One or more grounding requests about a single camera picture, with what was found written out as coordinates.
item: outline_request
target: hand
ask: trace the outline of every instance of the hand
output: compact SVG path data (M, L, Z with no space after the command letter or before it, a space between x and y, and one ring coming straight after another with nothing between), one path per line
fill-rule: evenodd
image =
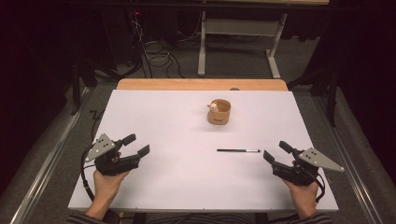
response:
M313 182L309 186L297 186L285 179L282 180L289 187L298 216L300 218L312 217L317 212L318 184Z
M102 175L99 171L93 173L95 183L95 198L91 207L85 213L87 217L103 220L107 209L110 207L119 191L122 180L128 172L119 175Z

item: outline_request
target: wooden table edge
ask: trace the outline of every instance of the wooden table edge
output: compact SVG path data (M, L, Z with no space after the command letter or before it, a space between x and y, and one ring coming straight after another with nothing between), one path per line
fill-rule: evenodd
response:
M157 91L288 91L282 79L124 78L117 90Z

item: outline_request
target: cable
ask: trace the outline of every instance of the cable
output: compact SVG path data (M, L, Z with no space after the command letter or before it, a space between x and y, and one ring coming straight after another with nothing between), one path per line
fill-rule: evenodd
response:
M145 78L148 78L148 75L146 74L145 66L142 66L142 71Z
M183 77L182 75L181 75L181 72L180 72L180 68L181 68L181 66L180 66L180 63L178 63L178 60L177 60L177 58L175 57L175 55L173 55L173 54L169 54L171 57L173 57L174 59L175 59L175 62L177 63L177 72L178 72L178 75L179 76L181 76L182 78L185 78L185 77Z
M102 119L102 116L103 116L103 114L105 113L105 110L102 110L102 112L100 112L100 114L99 114L98 116L96 116L97 110L90 110L90 112L93 113L92 119L94 120L93 125L92 125L92 127L91 127L91 141L93 141L93 140L94 140L94 139L93 139L93 132L94 132L94 129L95 129L95 126L96 126L96 122L97 122L99 119Z
M194 32L192 33L192 35L190 35L190 37L187 37L186 39L178 40L178 42L187 41L187 40L190 40L190 39L194 39L194 38L197 37L197 36L200 36L200 35L196 35L196 36L194 36L194 35L195 35L195 34L197 33L197 31L198 31L199 24L201 23L201 19L202 19L202 12L199 13L198 22L197 22L197 25L195 26L195 30L194 30Z
M87 168L93 167L93 166L95 166L95 165L85 166L85 167L84 167L84 170L87 169Z
M147 50L146 50L146 46L145 46L145 44L143 43L143 40L142 40L142 35L143 35L143 31L142 31L142 27L140 26L140 24L139 23L137 23L136 21L132 21L135 25L136 25L136 27L138 27L139 29L137 30L137 32L139 33L139 42L140 42L140 44L142 45L142 47L143 47L143 52L144 52L144 54L146 55L146 57L148 58L148 59L150 59L151 61L161 61L161 60L164 60L164 59L166 59L167 57L168 57L168 54L167 55L165 55L163 58L161 58L161 59L152 59L152 58L150 58L148 55L147 55Z
M148 58L146 57L146 55L144 55L143 57L145 58L146 63L148 64L149 77L152 78L152 71L151 71L151 66L150 66L150 64L149 64L149 60L148 60Z
M134 37L135 37L136 33L139 34L139 29L138 29L137 25L134 28L134 33L130 35L132 43L134 43ZM136 55L140 55L142 49L139 48L139 45L136 45L136 48L133 47L133 50L136 50L136 53L135 53ZM99 78L102 78L102 79L106 79L106 80L109 80L109 79L121 80L121 79L123 79L123 78L125 78L125 77L127 77L127 76L129 76L129 75L131 75L133 73L135 73L136 71L138 71L140 69L140 67L143 66L143 61L142 61L141 57L136 57L134 60L136 60L136 62L134 64L134 67L131 70L129 70L128 72L126 72L124 74L119 74L117 71L114 71L112 69L108 69L108 68L102 66L99 63L93 62L90 59L85 59L85 61L88 62L90 65L92 65L93 67L97 67L99 70L101 70L104 73L106 73L107 75L109 75L109 77L107 77L107 76L103 76L103 75L95 73L96 77L99 77Z
M169 70L169 67L172 65L172 63L173 63L173 60L170 58L169 60L168 60L168 62L170 62L169 63L169 65L166 67L166 76L167 77L169 77L169 74L168 74L168 70Z
M308 174L309 176L311 176L312 179L313 179L315 182L317 182L318 186L320 187L321 193L320 193L319 196L316 198L316 203L318 203L318 202L320 201L320 199L324 196L324 193L325 193L325 183L324 183L324 181L323 181L323 177L322 177L321 175L319 175L320 178L321 178L321 180L322 180L322 182L323 182L323 185L322 185L322 184L317 180L317 178L314 177L314 176L313 176L311 173L309 173L307 170L305 170L304 167L301 167L301 170L304 171L304 172L305 172L306 174Z
M229 43L229 39L228 39L228 38L225 38L225 43L224 43L223 45L219 46L219 47L211 47L211 46L208 45L207 43L206 43L206 45L207 45L207 47L210 48L210 49L222 49L222 48L224 48L225 46L227 46L228 43Z
M87 148L85 148L84 152L82 153L81 163L80 163L80 172L81 172L81 179L82 179L82 184L84 186L84 189L87 191L88 196L90 197L91 201L93 201L95 196L93 195L92 190L90 189L90 185L88 184L88 181L85 178L85 172L84 172L85 158L87 158L87 155L90 152L91 148L93 148L93 145L90 145Z

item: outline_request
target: equipment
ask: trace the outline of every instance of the equipment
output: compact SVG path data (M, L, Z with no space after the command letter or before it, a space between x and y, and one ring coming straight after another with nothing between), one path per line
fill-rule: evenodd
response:
M345 171L342 166L330 160L313 147L308 150L297 150L284 141L280 141L279 146L287 153L291 153L295 161L293 166L287 166L275 161L275 158L265 150L263 156L272 165L273 174L300 186L308 186L314 181L317 182L321 189L321 194L317 197L317 202L323 197L325 190L324 185L317 180L317 176L320 176L318 168L321 167L338 172Z
M130 134L127 137L113 142L110 138L102 133L96 143L87 147L81 157L81 178L85 190L91 200L94 196L85 178L84 163L95 160L96 169L102 175L117 175L123 172L131 171L139 166L140 159L149 154L149 145L137 151L137 154L125 158L120 158L120 148L122 145L127 146L136 140L135 134Z

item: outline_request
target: metal rail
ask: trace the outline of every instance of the metal rail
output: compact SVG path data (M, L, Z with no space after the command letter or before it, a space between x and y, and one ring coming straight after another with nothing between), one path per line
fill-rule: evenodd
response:
M81 94L83 101L80 110L87 103L88 99L91 96L91 93L92 92L89 91L88 88L84 89L83 93ZM55 170L56 165L58 164L58 161L62 156L62 153L64 152L64 143L67 140L67 137L69 136L71 130L78 121L78 118L81 114L80 110L77 111L76 115L69 120L61 138L41 166L40 171L35 177L35 181L23 198L23 201L21 202L21 205L15 213L14 218L12 218L10 224L28 223L30 216L35 211L35 206L40 200L40 197L47 184L49 183L50 177Z
M370 197L370 194L364 185L361 177L359 176L358 171L356 170L352 160L350 159L347 149L344 146L339 133L337 132L336 128L334 128L329 120L326 117L326 106L323 101L319 97L313 97L315 105L317 106L318 110L321 112L321 116L323 120L326 122L326 125L332 135L332 140L336 144L337 154L342 160L344 168L346 169L346 175L349 179L349 182L355 191L356 197L361 204L361 208L364 214L367 217L367 220L372 224L382 224L382 219L378 214L374 203Z

